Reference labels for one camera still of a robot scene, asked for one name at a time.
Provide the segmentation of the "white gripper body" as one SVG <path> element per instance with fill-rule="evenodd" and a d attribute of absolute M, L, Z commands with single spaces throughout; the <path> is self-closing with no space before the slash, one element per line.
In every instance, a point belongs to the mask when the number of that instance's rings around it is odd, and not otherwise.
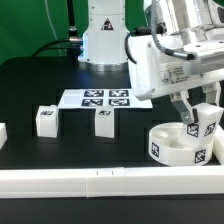
<path fill-rule="evenodd" d="M 224 40 L 193 42 L 185 46 L 177 35 L 158 35 L 160 43 L 172 50 L 196 53 L 197 60 L 167 56 L 155 46 L 150 35 L 131 37 L 128 61 L 133 94 L 147 100 L 224 80 Z"/>

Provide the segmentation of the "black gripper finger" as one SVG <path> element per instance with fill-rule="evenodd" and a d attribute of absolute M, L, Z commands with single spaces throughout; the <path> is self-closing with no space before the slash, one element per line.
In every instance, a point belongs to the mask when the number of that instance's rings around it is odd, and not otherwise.
<path fill-rule="evenodd" d="M 218 104 L 221 95 L 221 86 L 219 82 L 202 86 L 203 93 L 206 95 L 206 102 L 208 104 Z"/>
<path fill-rule="evenodd" d="M 180 113 L 182 122 L 184 124 L 197 123 L 197 110 L 190 105 L 188 98 L 189 94 L 187 90 L 175 92 L 170 95 L 170 100 L 176 110 Z"/>

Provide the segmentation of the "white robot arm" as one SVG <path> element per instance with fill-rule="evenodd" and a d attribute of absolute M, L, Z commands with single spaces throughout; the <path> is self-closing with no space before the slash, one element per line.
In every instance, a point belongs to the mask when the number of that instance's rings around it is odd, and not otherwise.
<path fill-rule="evenodd" d="M 147 26 L 126 41 L 133 94 L 168 95 L 186 124 L 197 121 L 188 91 L 217 105 L 224 80 L 224 6 L 214 0 L 144 0 Z"/>

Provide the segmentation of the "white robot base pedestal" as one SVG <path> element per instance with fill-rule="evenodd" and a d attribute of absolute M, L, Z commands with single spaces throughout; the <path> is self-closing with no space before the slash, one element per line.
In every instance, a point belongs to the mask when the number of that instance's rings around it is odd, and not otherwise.
<path fill-rule="evenodd" d="M 125 23 L 125 0 L 88 0 L 88 28 L 78 60 L 96 71 L 127 68 L 124 41 L 129 33 Z"/>

